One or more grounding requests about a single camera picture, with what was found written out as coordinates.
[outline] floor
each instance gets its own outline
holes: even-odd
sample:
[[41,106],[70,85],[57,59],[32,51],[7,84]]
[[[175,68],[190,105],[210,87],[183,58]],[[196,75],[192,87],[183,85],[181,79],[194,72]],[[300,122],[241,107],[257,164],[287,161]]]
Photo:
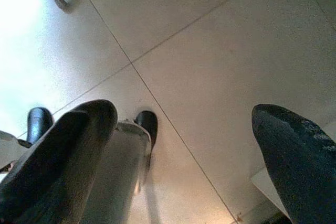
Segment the floor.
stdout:
[[321,126],[336,114],[335,0],[1,0],[0,125],[59,118],[108,99],[120,119],[159,118],[153,166],[129,223],[258,224],[274,206],[250,178],[264,167],[254,105]]

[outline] tile floor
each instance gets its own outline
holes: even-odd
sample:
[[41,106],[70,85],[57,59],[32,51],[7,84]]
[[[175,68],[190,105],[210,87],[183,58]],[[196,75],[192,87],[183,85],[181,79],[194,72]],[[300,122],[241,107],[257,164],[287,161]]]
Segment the tile floor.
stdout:
[[157,113],[129,223],[261,223],[276,209],[249,180],[264,167],[253,106],[335,120],[334,0],[1,1],[0,130],[101,98],[120,119]]

